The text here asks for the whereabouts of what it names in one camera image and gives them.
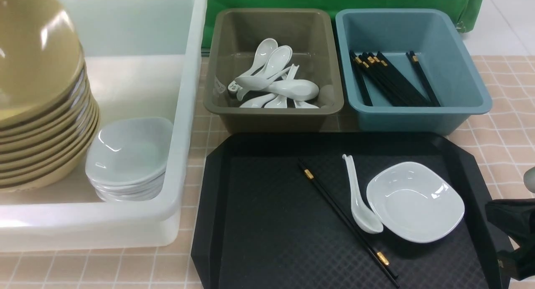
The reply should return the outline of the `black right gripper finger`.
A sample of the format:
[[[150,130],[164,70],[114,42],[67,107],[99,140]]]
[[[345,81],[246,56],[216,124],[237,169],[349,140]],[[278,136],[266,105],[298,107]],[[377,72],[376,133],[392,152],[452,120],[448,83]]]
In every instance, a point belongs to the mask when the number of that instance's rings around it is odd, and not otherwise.
[[[535,206],[534,199],[494,199],[485,204],[487,221],[512,238],[514,251],[498,251],[501,272],[516,281],[535,274]]]

